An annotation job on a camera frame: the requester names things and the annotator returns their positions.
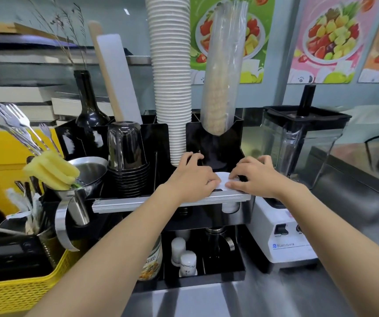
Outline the person's right hand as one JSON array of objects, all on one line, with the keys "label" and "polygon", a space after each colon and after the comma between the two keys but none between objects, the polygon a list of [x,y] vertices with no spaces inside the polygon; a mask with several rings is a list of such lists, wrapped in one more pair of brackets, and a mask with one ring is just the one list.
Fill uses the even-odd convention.
[{"label": "person's right hand", "polygon": [[246,182],[245,193],[257,197],[278,198],[291,183],[289,178],[275,170],[269,155],[241,159],[231,171],[229,179],[236,176]]}]

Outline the person's left hand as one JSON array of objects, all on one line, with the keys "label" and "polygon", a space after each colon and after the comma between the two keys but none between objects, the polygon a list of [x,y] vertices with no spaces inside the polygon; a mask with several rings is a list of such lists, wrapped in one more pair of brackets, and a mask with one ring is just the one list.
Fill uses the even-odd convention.
[{"label": "person's left hand", "polygon": [[196,202],[211,195],[205,191],[209,180],[219,178],[210,166],[199,166],[204,155],[186,152],[182,155],[176,170],[163,184],[177,205]]}]

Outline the white cup lid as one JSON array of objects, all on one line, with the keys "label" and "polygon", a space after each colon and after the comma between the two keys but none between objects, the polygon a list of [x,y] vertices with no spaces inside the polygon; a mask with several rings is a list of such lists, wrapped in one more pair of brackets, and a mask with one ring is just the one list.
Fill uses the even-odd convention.
[{"label": "white cup lid", "polygon": [[220,178],[220,183],[219,185],[217,186],[217,188],[215,190],[220,190],[220,191],[229,191],[231,189],[229,189],[228,187],[225,186],[225,184],[227,182],[239,182],[240,179],[238,176],[236,176],[234,179],[229,179],[229,175],[230,173],[229,172],[224,172],[224,171],[217,171],[215,172],[215,174]]}]

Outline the person's left forearm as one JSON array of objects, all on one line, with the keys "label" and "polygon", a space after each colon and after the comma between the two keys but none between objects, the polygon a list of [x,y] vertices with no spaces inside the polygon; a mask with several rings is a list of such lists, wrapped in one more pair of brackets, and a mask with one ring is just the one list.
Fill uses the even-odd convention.
[{"label": "person's left forearm", "polygon": [[181,201],[163,184],[93,246],[25,317],[120,316]]}]

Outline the steel cup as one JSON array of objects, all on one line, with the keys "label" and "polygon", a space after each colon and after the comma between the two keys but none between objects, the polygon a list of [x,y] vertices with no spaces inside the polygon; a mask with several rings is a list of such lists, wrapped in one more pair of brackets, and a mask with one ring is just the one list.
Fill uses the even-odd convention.
[{"label": "steel cup", "polygon": [[227,231],[227,227],[205,228],[207,238],[205,253],[210,260],[219,259],[222,255],[225,256],[236,250],[235,242]]}]

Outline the clear blender jar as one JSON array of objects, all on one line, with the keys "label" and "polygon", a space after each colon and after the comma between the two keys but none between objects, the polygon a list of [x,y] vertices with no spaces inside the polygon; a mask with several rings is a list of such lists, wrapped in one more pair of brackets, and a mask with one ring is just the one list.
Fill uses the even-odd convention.
[{"label": "clear blender jar", "polygon": [[261,155],[271,156],[277,172],[312,190],[352,116],[317,107],[301,114],[298,106],[263,110]]}]

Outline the white shaker bottle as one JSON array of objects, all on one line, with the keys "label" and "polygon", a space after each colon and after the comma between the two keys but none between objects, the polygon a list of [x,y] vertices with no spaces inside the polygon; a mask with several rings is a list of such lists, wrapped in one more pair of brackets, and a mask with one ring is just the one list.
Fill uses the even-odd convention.
[{"label": "white shaker bottle", "polygon": [[186,241],[184,238],[176,237],[171,241],[171,263],[179,267],[181,265],[181,255],[186,251]]},{"label": "white shaker bottle", "polygon": [[197,256],[193,251],[184,251],[180,260],[179,277],[197,276]]}]

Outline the stack of black cups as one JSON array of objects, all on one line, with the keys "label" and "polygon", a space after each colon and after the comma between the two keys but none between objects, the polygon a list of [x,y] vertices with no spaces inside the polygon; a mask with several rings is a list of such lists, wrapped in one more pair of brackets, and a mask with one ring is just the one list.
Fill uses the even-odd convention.
[{"label": "stack of black cups", "polygon": [[150,163],[137,122],[113,122],[107,127],[108,174],[121,197],[140,197],[148,182]]}]

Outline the labelled sauce jar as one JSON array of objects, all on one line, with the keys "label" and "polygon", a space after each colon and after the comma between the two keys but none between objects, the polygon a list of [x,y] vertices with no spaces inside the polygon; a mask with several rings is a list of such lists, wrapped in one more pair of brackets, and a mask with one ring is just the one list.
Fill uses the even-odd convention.
[{"label": "labelled sauce jar", "polygon": [[150,255],[148,256],[143,270],[141,271],[141,274],[139,275],[138,281],[145,282],[155,279],[161,268],[163,259],[163,250],[162,250],[162,243],[161,243],[161,235],[156,240],[155,246],[153,247]]}]

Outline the stack of white paper cups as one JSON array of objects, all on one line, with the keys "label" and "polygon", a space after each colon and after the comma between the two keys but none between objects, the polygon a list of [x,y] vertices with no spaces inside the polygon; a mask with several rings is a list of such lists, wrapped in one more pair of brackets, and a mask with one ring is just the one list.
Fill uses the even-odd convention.
[{"label": "stack of white paper cups", "polygon": [[192,119],[190,0],[145,0],[157,122],[169,133],[170,161],[186,152]]}]

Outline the dark glass wine bottle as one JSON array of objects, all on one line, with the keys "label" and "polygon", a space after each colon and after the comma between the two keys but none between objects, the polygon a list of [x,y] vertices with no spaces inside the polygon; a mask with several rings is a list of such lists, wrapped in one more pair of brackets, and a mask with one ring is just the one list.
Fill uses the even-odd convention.
[{"label": "dark glass wine bottle", "polygon": [[74,70],[74,78],[81,101],[81,113],[76,119],[76,125],[81,128],[107,125],[110,117],[103,113],[97,105],[89,71]]}]

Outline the yellow sponge brush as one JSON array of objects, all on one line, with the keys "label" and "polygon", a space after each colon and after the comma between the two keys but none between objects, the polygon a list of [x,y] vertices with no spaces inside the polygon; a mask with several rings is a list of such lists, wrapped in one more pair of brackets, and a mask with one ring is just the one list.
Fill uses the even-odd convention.
[{"label": "yellow sponge brush", "polygon": [[76,182],[80,176],[79,169],[51,150],[35,156],[29,164],[23,167],[23,172],[28,176],[36,177],[55,191],[67,191],[81,187],[81,184]]}]

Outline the pink fruit poster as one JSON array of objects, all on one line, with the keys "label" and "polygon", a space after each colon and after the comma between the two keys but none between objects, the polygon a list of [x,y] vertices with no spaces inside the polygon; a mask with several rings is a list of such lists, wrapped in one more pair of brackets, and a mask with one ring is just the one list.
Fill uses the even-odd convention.
[{"label": "pink fruit poster", "polygon": [[379,0],[304,0],[287,83],[377,83],[379,73],[360,71],[379,24]]}]

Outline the dried grass sprigs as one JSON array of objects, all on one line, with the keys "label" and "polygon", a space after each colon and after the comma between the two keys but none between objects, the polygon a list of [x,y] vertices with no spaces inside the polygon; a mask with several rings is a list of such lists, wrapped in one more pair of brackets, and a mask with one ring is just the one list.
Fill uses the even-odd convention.
[{"label": "dried grass sprigs", "polygon": [[43,14],[41,7],[35,0],[25,0],[31,6],[31,13],[45,32],[54,36],[62,52],[73,66],[77,68],[76,62],[72,57],[72,46],[79,50],[83,67],[81,70],[87,70],[87,47],[82,41],[87,41],[86,21],[81,7],[73,3],[67,8],[58,0],[48,0],[52,8],[52,15],[49,17]]}]

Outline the yellow plastic basket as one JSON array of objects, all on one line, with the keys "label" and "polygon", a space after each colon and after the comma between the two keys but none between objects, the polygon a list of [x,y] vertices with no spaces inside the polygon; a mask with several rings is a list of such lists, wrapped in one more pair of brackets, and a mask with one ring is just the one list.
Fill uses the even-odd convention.
[{"label": "yellow plastic basket", "polygon": [[47,276],[0,282],[0,314],[30,310],[74,266],[88,249],[87,242],[74,241],[80,251],[65,250],[55,270]]}]

